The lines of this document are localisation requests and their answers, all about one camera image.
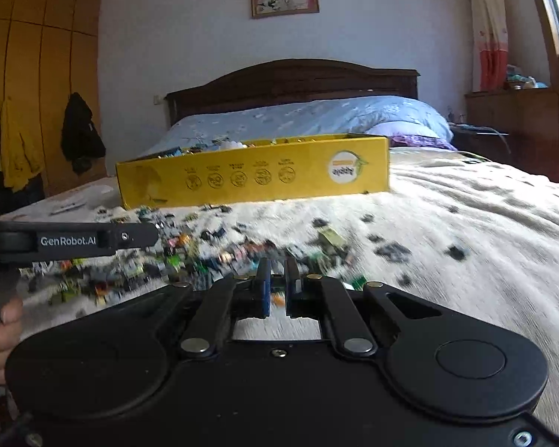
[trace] purple lace fabric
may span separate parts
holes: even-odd
[[[390,148],[439,148],[457,151],[455,147],[449,144],[445,139],[439,137],[413,136],[411,134],[394,134],[389,138]]]

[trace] round logo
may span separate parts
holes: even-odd
[[[186,186],[189,190],[195,191],[201,188],[201,179],[196,174],[189,174],[186,177]]]
[[[222,188],[224,186],[224,178],[219,173],[212,173],[207,177],[207,183],[211,188]]]
[[[269,185],[271,182],[271,173],[267,170],[257,170],[255,173],[255,181],[260,185]]]
[[[363,164],[358,156],[350,151],[340,151],[330,161],[327,172],[335,183],[352,183],[361,172]]]
[[[242,171],[234,171],[232,176],[230,177],[230,181],[234,186],[238,186],[239,188],[244,188],[246,185],[247,177]]]
[[[290,168],[289,166],[284,166],[281,170],[279,170],[279,181],[282,183],[291,183],[296,179],[296,172],[294,168]]]

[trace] white wall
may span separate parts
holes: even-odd
[[[527,76],[551,83],[543,28],[534,0],[505,0],[509,34],[509,63],[519,65]]]
[[[320,13],[250,18],[249,0],[102,0],[100,101],[108,170],[166,130],[153,95],[249,65],[325,58],[417,69],[441,113],[471,89],[470,0],[320,0]]]

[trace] blue floral bedding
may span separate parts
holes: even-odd
[[[443,116],[428,104],[398,96],[373,96],[284,104],[225,114],[199,114],[176,123],[142,155],[214,139],[234,141],[312,134],[365,133],[380,123],[420,124],[451,141]]]

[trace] hand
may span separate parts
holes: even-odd
[[[4,385],[6,358],[21,338],[22,301],[14,297],[0,311],[0,385]]]

